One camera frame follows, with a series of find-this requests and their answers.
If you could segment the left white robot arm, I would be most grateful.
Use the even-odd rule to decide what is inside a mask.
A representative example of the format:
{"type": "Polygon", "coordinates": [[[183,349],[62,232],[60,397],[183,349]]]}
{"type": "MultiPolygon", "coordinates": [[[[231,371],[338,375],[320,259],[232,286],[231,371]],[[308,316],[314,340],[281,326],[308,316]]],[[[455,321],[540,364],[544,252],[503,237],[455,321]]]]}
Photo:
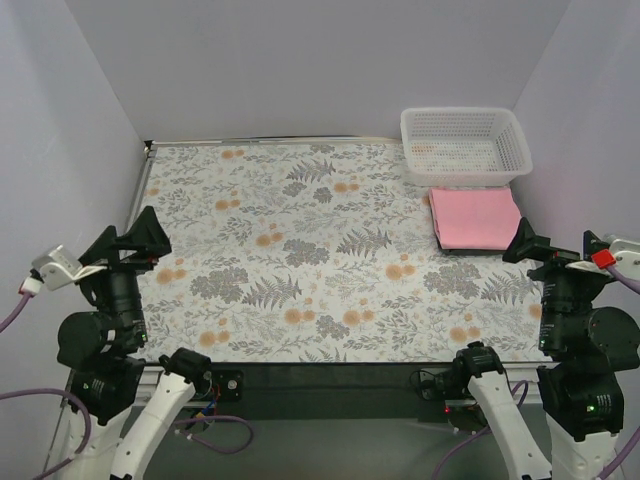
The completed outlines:
{"type": "Polygon", "coordinates": [[[71,370],[72,396],[63,479],[142,478],[180,410],[212,390],[208,357],[186,348],[163,355],[152,398],[123,429],[146,367],[135,356],[148,340],[138,278],[171,251],[146,207],[126,233],[107,227],[79,259],[74,283],[92,309],[70,314],[58,330],[57,360],[71,370]]]}

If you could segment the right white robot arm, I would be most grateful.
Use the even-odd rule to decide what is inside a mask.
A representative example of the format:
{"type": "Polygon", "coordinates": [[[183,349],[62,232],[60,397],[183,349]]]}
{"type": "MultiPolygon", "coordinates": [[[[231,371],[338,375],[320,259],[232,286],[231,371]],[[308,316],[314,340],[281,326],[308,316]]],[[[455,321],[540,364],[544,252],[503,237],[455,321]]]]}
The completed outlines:
{"type": "Polygon", "coordinates": [[[457,352],[452,383],[480,406],[511,479],[608,479],[637,444],[615,451],[625,401],[616,375],[639,367],[639,325],[617,307],[594,307],[610,283],[639,290],[639,244],[583,234],[583,250],[552,246],[521,219],[503,254],[507,263],[539,262],[528,277],[542,284],[537,385],[551,434],[546,458],[513,398],[497,353],[480,342],[457,352]]]}

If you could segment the pink t shirt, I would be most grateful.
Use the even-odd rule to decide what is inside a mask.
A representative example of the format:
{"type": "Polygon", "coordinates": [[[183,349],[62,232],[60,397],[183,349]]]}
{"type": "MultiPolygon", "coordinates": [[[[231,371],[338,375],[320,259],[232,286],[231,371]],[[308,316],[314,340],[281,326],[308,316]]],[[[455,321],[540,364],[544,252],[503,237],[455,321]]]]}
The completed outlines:
{"type": "Polygon", "coordinates": [[[429,202],[434,231],[445,250],[504,251],[521,219],[509,187],[432,188],[429,202]]]}

